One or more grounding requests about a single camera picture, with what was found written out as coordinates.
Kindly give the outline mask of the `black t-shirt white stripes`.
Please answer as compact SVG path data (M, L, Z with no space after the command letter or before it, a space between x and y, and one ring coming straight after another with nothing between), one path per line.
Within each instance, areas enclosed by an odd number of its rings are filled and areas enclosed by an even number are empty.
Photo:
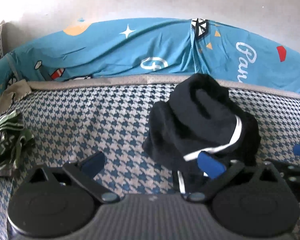
M168 101L156 102L149 114L142 148L173 174L180 193L200 191L210 178L197 164L206 152L227 168L232 160L256 165L260 145L255 117L241 109L207 74L194 74L178 84Z

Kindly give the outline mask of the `houndstooth blue white blanket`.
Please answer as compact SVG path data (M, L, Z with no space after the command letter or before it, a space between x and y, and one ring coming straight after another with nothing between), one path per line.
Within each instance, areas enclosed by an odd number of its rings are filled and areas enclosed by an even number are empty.
M105 169L96 177L117 194L171 193L172 174L142 151L153 104L166 101L182 78L105 81L78 85L33 85L32 93L13 103L35 139L20 167L25 177L34 165L61 166L102 151ZM293 147L300 144L300 95L221 81L230 99L254 115L261 144L257 161L267 158L300 166Z

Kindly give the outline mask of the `blue cartoon print bedsheet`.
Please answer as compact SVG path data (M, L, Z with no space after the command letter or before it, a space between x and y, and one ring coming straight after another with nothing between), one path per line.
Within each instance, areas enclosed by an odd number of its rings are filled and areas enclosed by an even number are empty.
M300 93L300 53L287 46L202 18L130 18L81 23L15 48L0 59L0 96L23 79L194 73Z

